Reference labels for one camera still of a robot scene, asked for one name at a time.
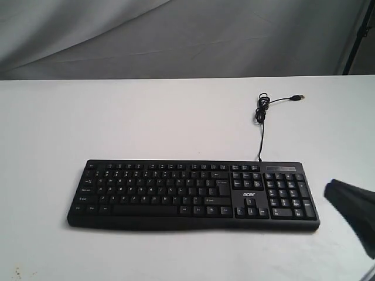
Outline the black acer keyboard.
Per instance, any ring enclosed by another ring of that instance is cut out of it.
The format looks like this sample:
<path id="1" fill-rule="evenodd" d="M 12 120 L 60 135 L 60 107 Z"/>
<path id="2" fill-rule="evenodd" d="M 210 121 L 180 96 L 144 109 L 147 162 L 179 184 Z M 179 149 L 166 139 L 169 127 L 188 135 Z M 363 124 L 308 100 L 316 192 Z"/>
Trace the black acer keyboard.
<path id="1" fill-rule="evenodd" d="M 223 160 L 89 160 L 67 221 L 130 231 L 320 225 L 300 163 Z"/>

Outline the black light stand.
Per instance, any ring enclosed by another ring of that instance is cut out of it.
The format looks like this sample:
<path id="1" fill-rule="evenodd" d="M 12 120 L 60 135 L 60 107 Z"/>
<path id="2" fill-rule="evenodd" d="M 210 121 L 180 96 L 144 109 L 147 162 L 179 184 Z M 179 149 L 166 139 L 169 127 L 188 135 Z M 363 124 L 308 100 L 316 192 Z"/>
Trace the black light stand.
<path id="1" fill-rule="evenodd" d="M 351 48 L 351 51 L 349 53 L 345 67 L 342 72 L 343 76 L 346 76 L 349 74 L 350 69 L 353 65 L 353 62 L 356 58 L 357 52 L 360 48 L 361 42 L 363 38 L 367 37 L 369 30 L 372 28 L 371 26 L 369 26 L 369 21 L 373 13 L 373 10 L 374 10 L 374 0 L 371 0 L 366 9 L 366 13 L 363 16 L 362 22 L 357 30 L 355 41 L 353 43 L 353 46 Z"/>

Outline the grey backdrop cloth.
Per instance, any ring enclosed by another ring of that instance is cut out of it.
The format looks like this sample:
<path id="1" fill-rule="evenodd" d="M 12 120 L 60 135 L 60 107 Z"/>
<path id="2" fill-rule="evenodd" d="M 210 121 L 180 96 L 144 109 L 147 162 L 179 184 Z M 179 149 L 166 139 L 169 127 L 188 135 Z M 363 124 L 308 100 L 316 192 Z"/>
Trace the grey backdrop cloth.
<path id="1" fill-rule="evenodd" d="M 368 1 L 2 1 L 1 79 L 339 74 Z"/>

